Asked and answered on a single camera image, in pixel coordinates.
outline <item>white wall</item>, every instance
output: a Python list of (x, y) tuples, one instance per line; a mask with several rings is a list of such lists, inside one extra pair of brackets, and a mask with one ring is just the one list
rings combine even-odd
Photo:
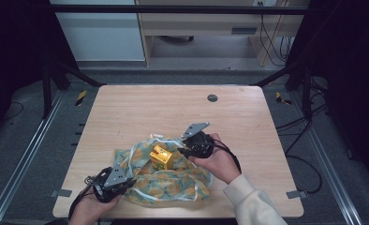
[[(51, 4), (134, 5), (133, 0), (51, 0)], [(77, 61), (144, 61), (135, 13), (56, 13)]]

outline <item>drawstring bag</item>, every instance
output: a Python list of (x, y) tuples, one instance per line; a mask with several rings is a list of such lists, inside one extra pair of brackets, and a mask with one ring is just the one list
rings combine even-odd
[[(158, 145), (172, 153), (171, 170), (156, 170), (150, 153)], [(130, 150), (118, 149), (115, 163), (120, 163), (128, 178), (137, 180), (125, 193), (125, 198), (143, 206), (164, 201), (202, 201), (210, 199), (208, 187), (213, 176), (207, 170), (196, 167), (178, 150), (181, 139), (167, 139), (152, 135), (150, 139), (135, 144)]]

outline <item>white sleeve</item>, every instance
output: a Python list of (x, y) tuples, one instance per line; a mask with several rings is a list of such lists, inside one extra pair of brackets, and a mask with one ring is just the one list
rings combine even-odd
[(244, 175), (235, 178), (223, 192), (234, 206), (239, 225), (287, 224), (273, 208), (269, 196), (253, 187)]

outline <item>table top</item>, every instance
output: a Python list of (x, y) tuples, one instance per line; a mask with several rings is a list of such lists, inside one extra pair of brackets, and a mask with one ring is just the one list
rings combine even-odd
[[(217, 101), (208, 100), (216, 95)], [(191, 123), (210, 122), (205, 133), (218, 133), (237, 156), (243, 174), (267, 192), (282, 217), (300, 217), (299, 198), (261, 88), (239, 85), (106, 85), (96, 96), (53, 214), (66, 218), (85, 188), (83, 180), (113, 163), (115, 149), (130, 149), (151, 134), (180, 138)], [(122, 199), (106, 218), (234, 218), (223, 193), (227, 185), (214, 179), (211, 199), (164, 202), (144, 207)]]

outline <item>yellow box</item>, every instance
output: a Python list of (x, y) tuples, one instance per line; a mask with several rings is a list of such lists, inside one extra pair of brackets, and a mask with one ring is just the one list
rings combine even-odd
[(171, 170), (173, 166), (172, 153), (160, 146), (156, 146), (150, 153), (152, 165), (157, 170)]

